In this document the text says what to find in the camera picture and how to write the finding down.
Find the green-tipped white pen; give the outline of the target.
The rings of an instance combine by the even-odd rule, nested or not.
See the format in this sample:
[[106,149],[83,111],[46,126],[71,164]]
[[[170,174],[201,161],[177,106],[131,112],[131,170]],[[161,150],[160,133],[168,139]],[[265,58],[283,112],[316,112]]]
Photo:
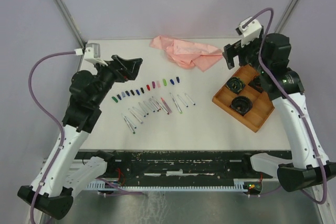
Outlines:
[[135,134],[135,128],[133,127],[132,123],[129,121],[129,119],[124,115],[124,114],[121,114],[125,123],[127,124],[128,128],[130,129],[131,133],[132,134]]

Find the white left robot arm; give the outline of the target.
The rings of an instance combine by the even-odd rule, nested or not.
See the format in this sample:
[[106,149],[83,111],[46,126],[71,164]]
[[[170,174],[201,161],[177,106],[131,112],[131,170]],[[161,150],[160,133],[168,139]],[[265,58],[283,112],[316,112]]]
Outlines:
[[110,61],[95,59],[97,73],[80,70],[71,78],[70,100],[60,134],[42,170],[30,185],[21,186],[18,197],[30,205],[30,217],[37,209],[60,220],[71,209],[76,196],[100,176],[110,177],[117,171],[115,156],[97,151],[76,172],[68,171],[82,144],[92,132],[100,115],[100,104],[114,83],[135,80],[142,58],[123,59],[113,55]]

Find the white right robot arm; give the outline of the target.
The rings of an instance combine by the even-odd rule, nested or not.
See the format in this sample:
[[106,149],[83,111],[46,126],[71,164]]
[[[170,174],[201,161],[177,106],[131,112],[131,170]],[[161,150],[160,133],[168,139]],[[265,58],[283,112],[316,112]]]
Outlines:
[[335,178],[335,163],[329,160],[312,126],[303,84],[288,67],[290,52],[289,38],[278,33],[266,35],[265,40],[259,36],[247,45],[239,40],[226,45],[223,52],[229,69],[238,57],[240,66],[251,66],[260,74],[261,87],[280,114],[292,155],[292,159],[282,159],[255,154],[242,162],[241,172],[246,177],[266,173],[277,178],[287,192]]

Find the light green capped pen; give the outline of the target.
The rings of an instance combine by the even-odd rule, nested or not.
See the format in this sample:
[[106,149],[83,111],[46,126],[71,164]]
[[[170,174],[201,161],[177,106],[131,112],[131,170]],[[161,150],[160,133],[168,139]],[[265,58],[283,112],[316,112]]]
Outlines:
[[175,106],[176,106],[176,108],[177,108],[179,114],[183,114],[183,112],[182,112],[182,110],[181,110],[181,108],[180,108],[178,102],[176,101],[176,99],[175,99],[175,97],[173,96],[172,93],[170,93],[170,96],[171,96],[171,98],[172,98],[172,100],[173,100],[173,102],[174,102],[174,104],[175,104]]

